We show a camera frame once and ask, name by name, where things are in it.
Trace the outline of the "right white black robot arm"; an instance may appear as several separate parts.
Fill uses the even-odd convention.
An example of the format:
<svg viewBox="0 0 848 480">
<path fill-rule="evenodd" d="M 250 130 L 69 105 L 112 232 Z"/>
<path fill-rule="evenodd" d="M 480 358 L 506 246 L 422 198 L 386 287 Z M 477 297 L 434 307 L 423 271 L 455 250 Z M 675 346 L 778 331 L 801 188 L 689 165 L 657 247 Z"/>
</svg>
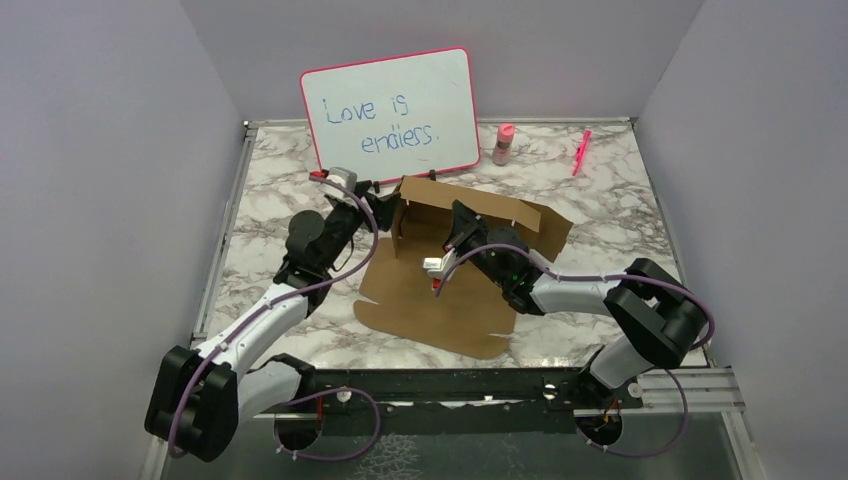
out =
<svg viewBox="0 0 848 480">
<path fill-rule="evenodd" d="M 473 264 L 520 314 L 559 312 L 605 315 L 623 335 L 602 347 L 581 369 L 571 393 L 600 407 L 632 378 L 652 369 L 672 370 L 715 331 L 709 309 L 662 267 L 638 258 L 620 272 L 565 275 L 544 264 L 512 227 L 491 228 L 460 201 L 452 204 L 445 255 L 431 272 L 442 291 L 454 271 Z"/>
</svg>

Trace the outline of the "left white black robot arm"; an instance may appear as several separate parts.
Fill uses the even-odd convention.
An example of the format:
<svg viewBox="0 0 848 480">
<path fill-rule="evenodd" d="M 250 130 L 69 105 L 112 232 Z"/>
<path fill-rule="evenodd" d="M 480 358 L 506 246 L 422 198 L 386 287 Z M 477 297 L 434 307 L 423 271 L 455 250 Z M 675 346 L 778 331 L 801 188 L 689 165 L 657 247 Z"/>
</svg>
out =
<svg viewBox="0 0 848 480">
<path fill-rule="evenodd" d="M 400 196 L 378 197 L 366 182 L 329 195 L 332 210 L 297 213 L 289 222 L 286 253 L 270 287 L 224 331 L 193 349 L 175 346 L 162 359 L 145 417 L 145 430 L 166 441 L 173 458 L 210 462 L 245 420 L 277 405 L 321 409 L 315 368 L 289 354 L 255 363 L 284 333 L 323 303 L 331 286 L 366 265 L 334 275 L 337 258 L 356 232 L 390 229 Z"/>
</svg>

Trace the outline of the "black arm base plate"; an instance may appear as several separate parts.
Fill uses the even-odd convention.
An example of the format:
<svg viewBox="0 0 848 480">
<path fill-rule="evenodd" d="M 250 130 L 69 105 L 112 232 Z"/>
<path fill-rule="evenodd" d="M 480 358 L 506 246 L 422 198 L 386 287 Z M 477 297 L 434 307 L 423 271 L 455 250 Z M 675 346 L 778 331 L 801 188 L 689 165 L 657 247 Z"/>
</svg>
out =
<svg viewBox="0 0 848 480">
<path fill-rule="evenodd" d="M 621 386 L 608 395 L 582 392 L 577 367 L 464 369 L 318 369 L 299 397 L 327 391 L 298 406 L 264 408 L 298 433 L 366 436 L 541 432 L 573 434 L 576 417 L 638 409 Z"/>
</svg>

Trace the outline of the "brown cardboard box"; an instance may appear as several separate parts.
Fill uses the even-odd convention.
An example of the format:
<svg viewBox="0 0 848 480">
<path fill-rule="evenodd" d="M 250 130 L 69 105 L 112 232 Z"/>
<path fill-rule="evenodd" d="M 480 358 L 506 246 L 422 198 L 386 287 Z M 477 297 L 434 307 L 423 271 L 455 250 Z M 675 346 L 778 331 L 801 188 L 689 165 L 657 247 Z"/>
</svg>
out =
<svg viewBox="0 0 848 480">
<path fill-rule="evenodd" d="M 503 353 L 515 311 L 501 289 L 471 263 L 458 267 L 439 293 L 422 267 L 441 258 L 460 201 L 491 229 L 515 228 L 523 241 L 553 261 L 573 224 L 554 209 L 530 201 L 437 181 L 406 177 L 387 238 L 380 239 L 354 305 L 363 325 L 476 359 Z"/>
</svg>

